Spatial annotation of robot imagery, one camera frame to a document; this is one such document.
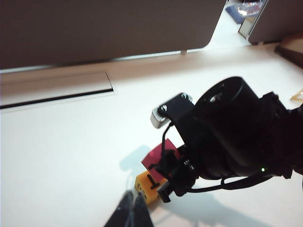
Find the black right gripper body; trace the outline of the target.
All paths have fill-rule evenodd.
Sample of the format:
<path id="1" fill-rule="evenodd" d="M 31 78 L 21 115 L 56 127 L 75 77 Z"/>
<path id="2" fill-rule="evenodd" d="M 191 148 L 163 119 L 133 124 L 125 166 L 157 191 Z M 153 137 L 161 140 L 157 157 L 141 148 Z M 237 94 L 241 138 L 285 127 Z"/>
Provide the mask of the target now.
<path id="1" fill-rule="evenodd" d="M 262 144 L 262 104 L 242 77 L 224 79 L 194 104 L 180 93 L 171 121 L 187 146 L 188 163 L 171 173 L 174 193 L 237 190 L 267 180 Z"/>

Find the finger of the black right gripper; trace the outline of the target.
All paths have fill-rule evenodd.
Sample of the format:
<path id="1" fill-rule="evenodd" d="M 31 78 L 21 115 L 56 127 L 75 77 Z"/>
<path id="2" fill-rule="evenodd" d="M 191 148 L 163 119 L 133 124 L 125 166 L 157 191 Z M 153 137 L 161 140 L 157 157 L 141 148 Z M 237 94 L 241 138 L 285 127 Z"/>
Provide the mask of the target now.
<path id="1" fill-rule="evenodd" d="M 171 201 L 169 196 L 173 191 L 174 187 L 169 181 L 166 181 L 157 189 L 158 195 L 164 203 L 169 203 Z"/>
<path id="2" fill-rule="evenodd" d="M 175 163 L 188 163 L 187 146 L 184 144 L 174 149 Z"/>

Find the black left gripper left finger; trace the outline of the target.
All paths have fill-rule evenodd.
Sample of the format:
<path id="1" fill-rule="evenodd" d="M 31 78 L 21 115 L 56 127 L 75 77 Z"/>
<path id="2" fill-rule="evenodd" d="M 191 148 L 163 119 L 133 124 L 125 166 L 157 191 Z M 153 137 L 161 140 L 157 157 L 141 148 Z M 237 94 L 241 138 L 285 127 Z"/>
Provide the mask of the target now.
<path id="1" fill-rule="evenodd" d="M 127 190 L 105 227 L 134 227 L 134 195 Z"/>

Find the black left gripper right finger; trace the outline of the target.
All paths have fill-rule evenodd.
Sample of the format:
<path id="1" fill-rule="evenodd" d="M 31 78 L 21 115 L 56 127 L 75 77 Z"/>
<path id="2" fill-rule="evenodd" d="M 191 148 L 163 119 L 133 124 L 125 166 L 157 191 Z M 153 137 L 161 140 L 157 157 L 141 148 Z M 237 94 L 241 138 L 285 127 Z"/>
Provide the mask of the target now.
<path id="1" fill-rule="evenodd" d="M 134 202 L 134 226 L 135 227 L 153 227 L 145 197 L 141 192 L 138 193 Z"/>

